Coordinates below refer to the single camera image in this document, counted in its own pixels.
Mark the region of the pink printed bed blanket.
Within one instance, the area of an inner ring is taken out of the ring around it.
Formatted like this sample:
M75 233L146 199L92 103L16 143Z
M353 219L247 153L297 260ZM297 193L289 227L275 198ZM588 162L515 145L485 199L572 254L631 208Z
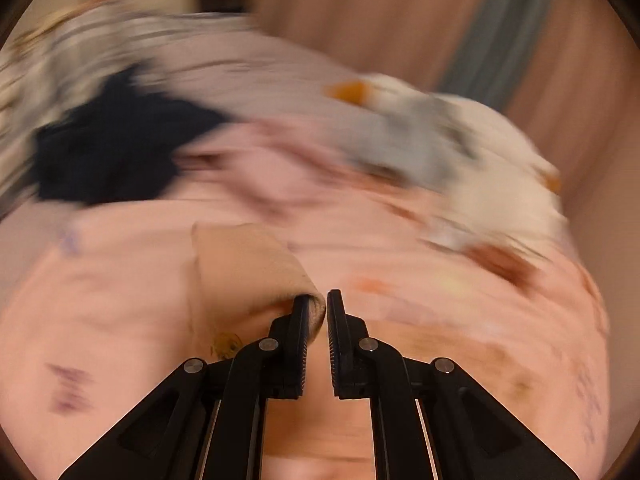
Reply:
M371 335L411 359L452 359L579 478L598 478L608 317L591 276L550 242L518 288L427 244L432 203L341 188L279 237ZM219 193L85 210L3 309L1 426L37 478L58 478L186 359L221 358L194 298L198 222L242 216Z

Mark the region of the dark navy garment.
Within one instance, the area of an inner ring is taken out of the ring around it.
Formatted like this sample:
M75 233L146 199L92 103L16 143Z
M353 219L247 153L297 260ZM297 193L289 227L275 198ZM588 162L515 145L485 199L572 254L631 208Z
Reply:
M154 200L178 174L172 153L232 122L227 112L147 86L142 70L134 64L109 76L97 96L37 130L32 175L40 200Z

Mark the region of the orange cartoon print baby shirt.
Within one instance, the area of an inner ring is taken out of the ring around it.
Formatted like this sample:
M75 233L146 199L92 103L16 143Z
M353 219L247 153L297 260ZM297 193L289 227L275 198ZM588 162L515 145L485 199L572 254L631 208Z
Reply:
M197 223L186 266L191 347L208 362L230 359L265 337L271 322L309 301L309 338L317 337L326 300L285 244L259 224Z

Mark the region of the white goose plush toy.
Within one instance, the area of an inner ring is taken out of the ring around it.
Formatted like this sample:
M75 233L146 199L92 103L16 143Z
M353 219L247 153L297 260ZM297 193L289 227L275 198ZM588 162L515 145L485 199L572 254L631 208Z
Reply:
M429 243L536 254L563 233L559 170L492 108L383 74L334 84L326 95L366 112L347 145L360 170L438 194Z

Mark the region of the beige pink curtain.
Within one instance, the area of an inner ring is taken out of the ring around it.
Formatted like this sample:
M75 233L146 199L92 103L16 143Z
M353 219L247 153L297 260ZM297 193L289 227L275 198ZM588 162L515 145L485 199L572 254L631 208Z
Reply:
M201 0L355 70L437 90L483 0ZM499 112L562 174L580 220L639 217L639 47L615 0L551 0Z

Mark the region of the pink crumpled garment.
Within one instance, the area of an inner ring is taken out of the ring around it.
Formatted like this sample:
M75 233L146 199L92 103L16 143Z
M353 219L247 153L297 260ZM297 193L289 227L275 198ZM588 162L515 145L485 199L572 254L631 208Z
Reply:
M309 116L257 117L183 145L174 161L184 176L217 183L261 216L283 220L362 182L329 133Z

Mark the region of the grey small garment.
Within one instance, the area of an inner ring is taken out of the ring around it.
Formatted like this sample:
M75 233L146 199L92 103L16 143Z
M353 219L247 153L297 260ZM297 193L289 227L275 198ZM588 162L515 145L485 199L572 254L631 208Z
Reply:
M442 190L457 162L478 161L457 107L439 96L402 96L368 104L349 156L369 174L401 186Z

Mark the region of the teal blue curtain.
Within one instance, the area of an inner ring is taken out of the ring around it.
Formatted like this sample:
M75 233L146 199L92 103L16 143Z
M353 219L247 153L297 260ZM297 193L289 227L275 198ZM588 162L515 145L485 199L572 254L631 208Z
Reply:
M533 55L551 0L483 0L437 91L503 110Z

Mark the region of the grey bed sheet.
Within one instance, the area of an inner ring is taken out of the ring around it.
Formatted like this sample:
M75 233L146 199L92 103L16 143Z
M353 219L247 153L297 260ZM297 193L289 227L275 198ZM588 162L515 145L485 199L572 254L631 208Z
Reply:
M258 32L221 32L181 39L154 51L164 88L198 104L240 116L318 117L342 148L367 112L322 94L355 77L314 51ZM6 297L52 240L74 207L24 200L1 221L1 296Z

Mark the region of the white small garment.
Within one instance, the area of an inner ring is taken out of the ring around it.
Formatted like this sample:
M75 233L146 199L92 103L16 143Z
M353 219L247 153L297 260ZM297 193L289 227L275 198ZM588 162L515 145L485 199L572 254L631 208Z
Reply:
M511 162L488 153L448 184L426 240L453 252L491 244L539 255L565 228L559 190L559 171L540 156Z

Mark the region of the plaid grey white pillow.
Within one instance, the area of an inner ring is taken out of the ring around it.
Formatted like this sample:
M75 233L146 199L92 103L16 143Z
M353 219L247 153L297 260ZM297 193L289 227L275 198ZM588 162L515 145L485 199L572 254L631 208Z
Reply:
M100 4L1 51L1 213L29 186L34 132L95 96L106 77L172 40L247 30L239 14L158 14Z

